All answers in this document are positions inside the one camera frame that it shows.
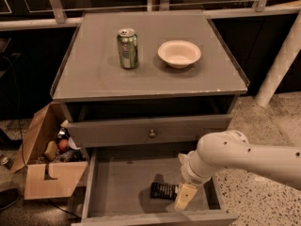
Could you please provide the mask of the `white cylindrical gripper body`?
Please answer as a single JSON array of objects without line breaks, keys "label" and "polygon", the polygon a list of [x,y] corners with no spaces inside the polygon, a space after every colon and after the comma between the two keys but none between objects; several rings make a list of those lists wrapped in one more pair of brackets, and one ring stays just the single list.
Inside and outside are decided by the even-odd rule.
[{"label": "white cylindrical gripper body", "polygon": [[204,185],[211,179],[214,170],[202,161],[197,151],[191,151],[187,156],[187,162],[181,164],[182,178],[189,185]]}]

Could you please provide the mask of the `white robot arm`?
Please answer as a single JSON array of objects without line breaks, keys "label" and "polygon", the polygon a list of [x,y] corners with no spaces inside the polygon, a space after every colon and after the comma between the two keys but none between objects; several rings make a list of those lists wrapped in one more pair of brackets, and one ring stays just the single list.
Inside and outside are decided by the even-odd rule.
[{"label": "white robot arm", "polygon": [[299,147],[250,144],[246,136],[237,130],[207,134],[200,138],[194,151],[180,153],[178,157],[182,174],[174,204],[178,212],[183,211],[193,200],[200,186],[224,169],[250,171],[301,189]]}]

